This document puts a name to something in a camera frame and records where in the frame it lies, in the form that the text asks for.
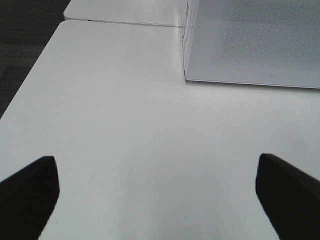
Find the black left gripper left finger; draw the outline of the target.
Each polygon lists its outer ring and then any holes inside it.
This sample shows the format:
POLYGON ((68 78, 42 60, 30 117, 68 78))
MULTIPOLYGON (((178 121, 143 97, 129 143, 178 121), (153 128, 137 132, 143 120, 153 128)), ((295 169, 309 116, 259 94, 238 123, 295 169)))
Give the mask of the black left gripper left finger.
POLYGON ((60 195, 56 160, 43 156, 0 182, 0 238, 37 240, 60 195))

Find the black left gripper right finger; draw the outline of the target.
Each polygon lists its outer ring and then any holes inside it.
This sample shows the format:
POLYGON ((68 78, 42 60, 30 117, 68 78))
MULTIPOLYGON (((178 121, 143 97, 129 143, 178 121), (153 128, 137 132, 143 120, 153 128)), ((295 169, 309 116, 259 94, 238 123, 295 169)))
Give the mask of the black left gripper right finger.
POLYGON ((320 238, 320 182, 270 153, 259 156, 255 192, 281 240, 320 238))

